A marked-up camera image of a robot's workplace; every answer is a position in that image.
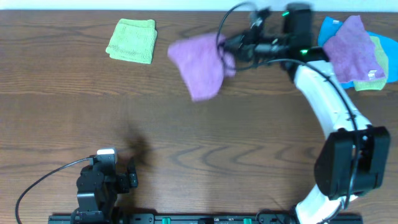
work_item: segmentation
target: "brown wood surface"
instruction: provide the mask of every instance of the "brown wood surface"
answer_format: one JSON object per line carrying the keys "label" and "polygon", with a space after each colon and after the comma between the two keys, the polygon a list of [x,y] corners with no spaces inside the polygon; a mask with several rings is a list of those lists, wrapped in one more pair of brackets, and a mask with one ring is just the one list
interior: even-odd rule
{"label": "brown wood surface", "polygon": [[[316,13],[318,36],[326,15]],[[360,13],[367,30],[398,39],[398,14]],[[247,27],[235,13],[225,34]],[[314,185],[313,164],[324,143],[304,96],[277,65],[239,73],[219,95],[192,103],[167,47],[214,32],[223,12],[2,11],[0,13],[0,223],[15,223],[18,196],[50,170],[119,149],[137,156],[139,188],[126,207],[159,213],[256,213],[289,209]],[[154,19],[152,65],[110,59],[105,48],[120,18]],[[267,21],[278,32],[282,19]],[[398,219],[398,85],[349,91],[374,125],[385,125],[392,147],[381,189],[351,204],[366,223]],[[46,223],[77,207],[83,164],[32,189],[21,203],[24,223]]]}

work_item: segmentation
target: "white wall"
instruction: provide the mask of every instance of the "white wall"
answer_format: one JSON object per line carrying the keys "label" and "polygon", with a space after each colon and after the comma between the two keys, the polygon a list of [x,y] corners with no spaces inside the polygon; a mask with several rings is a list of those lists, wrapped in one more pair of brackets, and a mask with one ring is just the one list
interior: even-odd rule
{"label": "white wall", "polygon": [[[252,0],[259,7],[283,11],[288,2]],[[241,0],[0,0],[0,9],[136,9],[226,11]],[[398,12],[398,0],[307,0],[316,11]]]}

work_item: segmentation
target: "green light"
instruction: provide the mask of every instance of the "green light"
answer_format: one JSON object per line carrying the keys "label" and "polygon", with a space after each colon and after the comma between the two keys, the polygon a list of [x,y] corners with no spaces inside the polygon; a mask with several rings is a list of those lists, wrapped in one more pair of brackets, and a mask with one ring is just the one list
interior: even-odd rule
{"label": "green light", "polygon": [[304,49],[304,50],[301,50],[300,52],[301,52],[302,55],[306,55],[308,53],[308,50]]}

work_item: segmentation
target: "stack of cloths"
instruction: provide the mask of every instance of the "stack of cloths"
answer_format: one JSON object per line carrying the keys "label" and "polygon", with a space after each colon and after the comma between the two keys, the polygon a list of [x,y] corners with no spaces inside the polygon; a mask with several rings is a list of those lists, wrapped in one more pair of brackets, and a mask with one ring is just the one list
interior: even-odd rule
{"label": "stack of cloths", "polygon": [[155,21],[152,19],[121,19],[105,51],[113,59],[150,64],[156,36]]}
{"label": "stack of cloths", "polygon": [[[351,16],[344,23],[326,17],[321,27],[318,45],[324,46],[330,56],[335,66],[336,77],[343,88],[355,87],[357,91],[381,90],[386,83],[398,80],[398,43],[379,34],[366,33],[359,16]],[[345,53],[337,55],[336,52],[341,51],[341,46],[344,46]],[[345,57],[348,58],[348,63],[341,60]],[[345,64],[344,74],[341,74],[342,64]]]}

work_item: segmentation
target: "wooden tabletop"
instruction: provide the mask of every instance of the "wooden tabletop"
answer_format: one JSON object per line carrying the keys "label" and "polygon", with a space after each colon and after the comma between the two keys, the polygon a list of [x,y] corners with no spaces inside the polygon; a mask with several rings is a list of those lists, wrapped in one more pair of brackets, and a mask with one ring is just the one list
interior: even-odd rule
{"label": "wooden tabletop", "polygon": [[[18,196],[49,171],[97,149],[115,147],[121,165],[137,159],[139,187],[120,197],[126,208],[159,213],[256,213],[288,210],[314,185],[324,143],[304,96],[279,66],[241,72],[209,101],[190,100],[167,58],[173,41],[215,32],[223,12],[2,11],[0,13],[0,223],[15,223]],[[318,36],[326,15],[315,14]],[[398,39],[398,14],[360,13],[367,30]],[[109,58],[105,48],[120,18],[154,19],[152,65]],[[235,13],[225,34],[248,27]],[[279,32],[279,12],[267,30]],[[392,146],[379,190],[351,204],[366,223],[398,219],[398,85],[348,91]],[[21,203],[24,223],[77,208],[76,180],[85,164],[33,188]]]}

